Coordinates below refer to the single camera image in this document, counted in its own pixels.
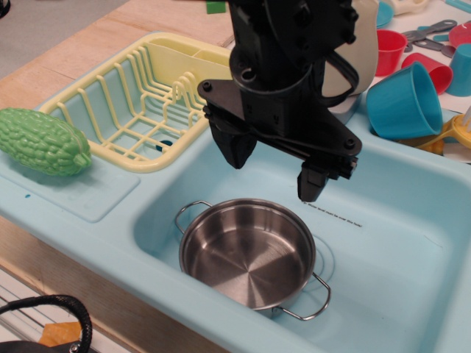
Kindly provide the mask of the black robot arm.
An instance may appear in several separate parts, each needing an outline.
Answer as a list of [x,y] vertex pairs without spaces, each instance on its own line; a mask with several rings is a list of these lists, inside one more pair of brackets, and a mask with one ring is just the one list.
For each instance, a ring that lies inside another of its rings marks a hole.
[[226,161],[242,168],[257,142],[298,157],[298,196],[316,200],[327,181],[350,178],[360,140],[330,108],[358,86],[337,48],[355,40],[350,1],[231,1],[231,79],[198,86]]

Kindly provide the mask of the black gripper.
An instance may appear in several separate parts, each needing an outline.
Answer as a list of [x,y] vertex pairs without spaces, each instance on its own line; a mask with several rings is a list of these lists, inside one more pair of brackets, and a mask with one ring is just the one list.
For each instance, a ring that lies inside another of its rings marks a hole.
[[205,116],[226,161],[241,169],[257,142],[304,160],[297,177],[301,201],[316,201],[328,178],[349,179],[358,162],[360,140],[329,112],[347,96],[322,96],[323,62],[311,66],[293,85],[276,89],[250,67],[233,79],[206,79],[197,91]]

